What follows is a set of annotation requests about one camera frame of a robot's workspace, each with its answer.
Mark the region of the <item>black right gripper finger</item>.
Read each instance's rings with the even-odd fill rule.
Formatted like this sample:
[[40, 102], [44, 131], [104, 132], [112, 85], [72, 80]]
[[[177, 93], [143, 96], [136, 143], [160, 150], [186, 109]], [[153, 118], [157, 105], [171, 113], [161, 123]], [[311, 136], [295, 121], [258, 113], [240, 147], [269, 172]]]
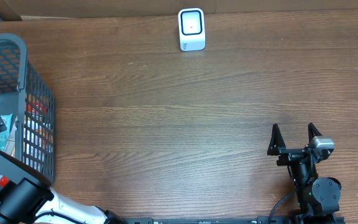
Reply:
[[279, 156], [282, 150], [286, 149], [285, 142], [282, 138], [282, 134], [278, 124], [275, 123], [272, 126], [272, 135], [268, 146], [267, 154], [269, 156]]
[[308, 124], [308, 139], [309, 139], [309, 146], [312, 146], [312, 139], [315, 136], [321, 136], [322, 134], [318, 131], [313, 123]]

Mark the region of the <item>teal snack packet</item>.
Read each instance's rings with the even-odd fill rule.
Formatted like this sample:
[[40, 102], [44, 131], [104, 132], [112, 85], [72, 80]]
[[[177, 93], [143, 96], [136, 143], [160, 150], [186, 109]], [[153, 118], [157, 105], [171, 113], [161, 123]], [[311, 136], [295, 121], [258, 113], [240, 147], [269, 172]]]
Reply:
[[9, 115], [1, 115], [2, 121], [6, 127], [5, 131], [0, 133], [0, 150], [4, 151], [6, 144], [8, 142], [8, 138], [11, 132], [11, 121], [12, 121], [12, 114]]

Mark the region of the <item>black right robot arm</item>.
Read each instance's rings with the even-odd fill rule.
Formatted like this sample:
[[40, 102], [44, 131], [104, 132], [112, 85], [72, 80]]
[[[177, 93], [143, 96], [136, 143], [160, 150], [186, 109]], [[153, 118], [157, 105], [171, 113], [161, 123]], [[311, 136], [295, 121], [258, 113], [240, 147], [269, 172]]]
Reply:
[[288, 213], [287, 223], [338, 223], [341, 183], [333, 177], [320, 177], [316, 164], [325, 161], [334, 151], [334, 141], [322, 135], [313, 123], [308, 124], [308, 144], [288, 149], [278, 124], [272, 126], [269, 156], [277, 156], [277, 165], [285, 166], [293, 180], [294, 191], [282, 198], [296, 195], [299, 209]]

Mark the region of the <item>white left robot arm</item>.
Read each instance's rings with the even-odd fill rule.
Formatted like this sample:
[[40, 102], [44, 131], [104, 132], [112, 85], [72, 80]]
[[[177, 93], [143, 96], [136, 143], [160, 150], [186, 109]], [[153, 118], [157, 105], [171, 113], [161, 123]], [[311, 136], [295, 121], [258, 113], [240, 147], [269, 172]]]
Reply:
[[[6, 130], [0, 117], [0, 133]], [[124, 223], [109, 210], [59, 195], [35, 169], [0, 150], [0, 223]]]

